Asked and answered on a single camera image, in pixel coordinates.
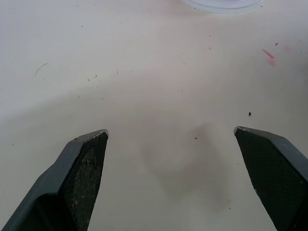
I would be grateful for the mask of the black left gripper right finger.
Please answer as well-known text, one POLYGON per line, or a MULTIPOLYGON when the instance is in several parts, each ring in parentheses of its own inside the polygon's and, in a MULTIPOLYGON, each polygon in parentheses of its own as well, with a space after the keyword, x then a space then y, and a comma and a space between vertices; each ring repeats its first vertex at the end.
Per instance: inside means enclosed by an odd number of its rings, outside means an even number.
POLYGON ((236 127, 253 188, 278 231, 308 229, 308 159, 286 138, 236 127))

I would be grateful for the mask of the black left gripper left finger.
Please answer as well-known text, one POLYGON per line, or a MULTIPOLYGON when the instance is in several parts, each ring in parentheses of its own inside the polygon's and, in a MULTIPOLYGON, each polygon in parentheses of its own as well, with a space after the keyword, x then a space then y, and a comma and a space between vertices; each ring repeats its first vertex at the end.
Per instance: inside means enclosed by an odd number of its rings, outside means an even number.
POLYGON ((108 130, 79 136, 35 181, 4 231, 86 231, 98 196, 108 130))

